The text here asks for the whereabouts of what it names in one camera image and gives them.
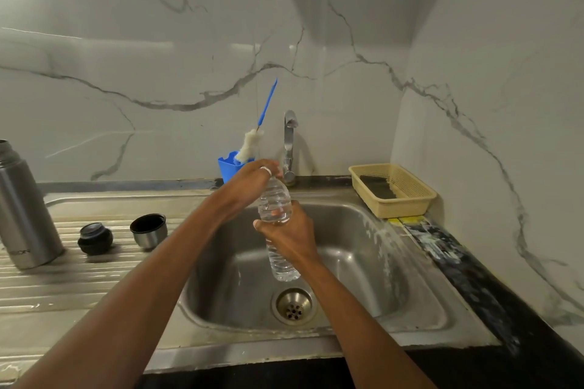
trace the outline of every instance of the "drain strainer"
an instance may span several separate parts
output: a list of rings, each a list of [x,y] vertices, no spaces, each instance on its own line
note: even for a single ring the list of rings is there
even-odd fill
[[[312,296],[304,289],[286,289],[272,299],[272,311],[278,320],[290,326],[304,324],[314,315]]]

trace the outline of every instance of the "human arm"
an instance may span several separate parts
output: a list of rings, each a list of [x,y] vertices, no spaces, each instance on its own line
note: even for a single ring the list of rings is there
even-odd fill
[[[225,221],[264,190],[277,163],[246,164],[150,256],[117,283],[14,385],[130,388],[144,372],[201,251]]]
[[[331,322],[359,389],[435,389],[432,381],[323,264],[312,220],[297,201],[283,225],[256,220],[257,231],[271,240],[312,288]]]

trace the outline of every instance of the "metal cup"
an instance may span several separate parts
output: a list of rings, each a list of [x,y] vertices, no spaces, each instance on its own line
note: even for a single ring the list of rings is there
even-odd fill
[[[168,236],[166,217],[162,214],[147,214],[136,218],[130,224],[134,240],[142,249],[149,251]]]

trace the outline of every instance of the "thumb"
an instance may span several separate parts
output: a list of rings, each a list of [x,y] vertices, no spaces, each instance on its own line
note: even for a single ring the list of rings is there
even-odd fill
[[[262,220],[253,220],[253,228],[267,238],[273,233],[275,226]]]

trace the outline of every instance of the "beige plastic basket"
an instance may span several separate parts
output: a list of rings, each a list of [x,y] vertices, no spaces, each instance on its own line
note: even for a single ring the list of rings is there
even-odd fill
[[[384,163],[380,165],[360,165],[349,168],[353,187],[367,204],[371,212],[380,218],[397,218],[423,215],[436,192],[422,183],[399,165]],[[361,181],[360,175],[385,177],[396,199],[379,199]]]

